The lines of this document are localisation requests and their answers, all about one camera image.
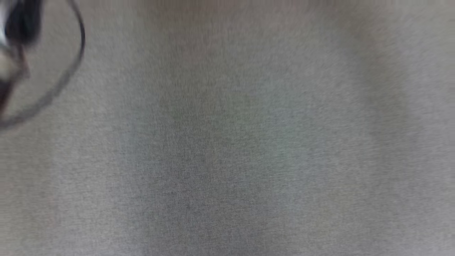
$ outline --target gray fabric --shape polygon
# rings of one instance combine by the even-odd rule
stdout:
[[[448,2],[80,5],[81,70],[0,134],[0,255],[455,253]],[[10,113],[76,53],[43,29]]]

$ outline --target textured fabric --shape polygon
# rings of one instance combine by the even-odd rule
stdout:
[[[80,1],[81,70],[0,134],[0,255],[453,255],[448,2]],[[9,113],[78,36],[48,1]]]

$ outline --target cable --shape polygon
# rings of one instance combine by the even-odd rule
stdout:
[[[52,89],[47,91],[46,94],[43,95],[40,99],[38,99],[36,103],[25,107],[22,111],[20,111],[18,114],[12,117],[9,117],[5,120],[0,120],[0,132],[16,127],[17,125],[32,119],[33,117],[41,113],[41,111],[44,110],[46,107],[51,105],[54,99],[60,95],[60,93],[63,91],[63,89],[66,88],[66,86],[68,86],[70,79],[73,77],[73,75],[76,73],[77,69],[81,65],[86,44],[84,21],[81,15],[81,11],[79,10],[79,7],[75,3],[75,1],[67,0],[67,3],[73,10],[76,19],[79,23],[79,30],[81,31],[81,44],[76,58],[69,65],[67,70],[65,70],[65,72],[63,72],[63,74],[60,76],[60,79],[57,81],[56,85]]]

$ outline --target gray background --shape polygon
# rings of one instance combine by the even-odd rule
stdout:
[[[448,2],[79,3],[0,134],[0,255],[454,254]],[[78,36],[48,1],[9,113]]]

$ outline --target curved wire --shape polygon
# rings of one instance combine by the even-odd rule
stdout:
[[[76,58],[67,68],[67,70],[63,72],[63,74],[60,76],[60,79],[57,81],[56,85],[52,89],[47,91],[45,95],[38,99],[38,101],[36,101],[34,104],[25,107],[16,115],[9,117],[5,120],[0,120],[0,131],[16,127],[17,125],[32,119],[33,117],[38,115],[43,109],[51,105],[53,100],[60,95],[63,89],[66,88],[66,86],[69,84],[70,79],[81,65],[86,44],[84,21],[81,15],[81,11],[79,10],[79,7],[75,3],[75,1],[67,0],[67,2],[76,16],[76,19],[79,23],[79,29],[81,31],[81,45],[79,47],[79,52]]]

